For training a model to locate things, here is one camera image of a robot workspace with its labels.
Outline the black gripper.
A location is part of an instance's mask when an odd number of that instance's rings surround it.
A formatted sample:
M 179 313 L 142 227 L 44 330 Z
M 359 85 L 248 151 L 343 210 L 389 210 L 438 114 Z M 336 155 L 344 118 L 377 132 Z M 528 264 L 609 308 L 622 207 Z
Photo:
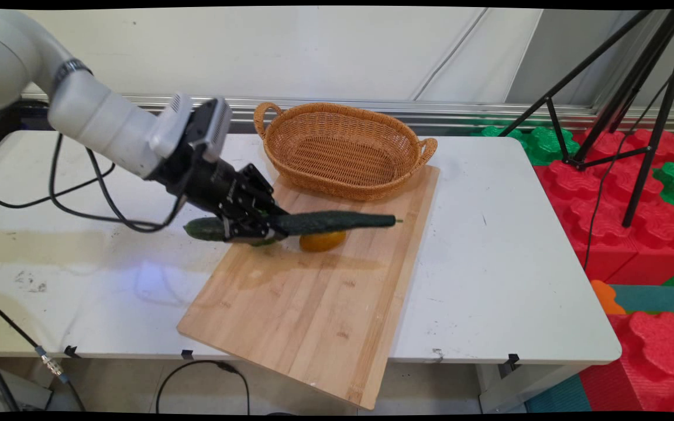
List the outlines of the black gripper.
M 203 211 L 213 213 L 223 223 L 225 243 L 275 243 L 288 237 L 276 216 L 288 214 L 273 197 L 273 186 L 254 164 L 236 170 L 217 159 L 202 157 L 206 144 L 181 142 L 168 159 L 154 171 L 154 179 L 169 194 L 182 196 Z M 245 214 L 244 205 L 259 214 Z

